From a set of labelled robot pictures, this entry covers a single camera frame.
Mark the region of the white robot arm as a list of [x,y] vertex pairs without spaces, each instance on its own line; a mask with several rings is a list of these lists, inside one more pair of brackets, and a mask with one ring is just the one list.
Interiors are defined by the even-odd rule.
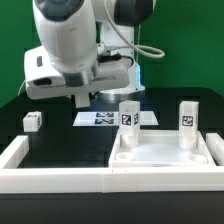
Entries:
[[24,56],[32,99],[141,91],[133,54],[134,28],[153,13],[156,0],[32,0],[41,45]]

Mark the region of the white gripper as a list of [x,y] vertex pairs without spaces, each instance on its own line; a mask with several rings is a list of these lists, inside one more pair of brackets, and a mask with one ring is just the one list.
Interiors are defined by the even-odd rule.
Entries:
[[129,85],[130,59],[119,54],[104,56],[103,61],[81,73],[58,72],[49,61],[43,47],[29,50],[24,56],[25,84],[31,99],[69,96]]

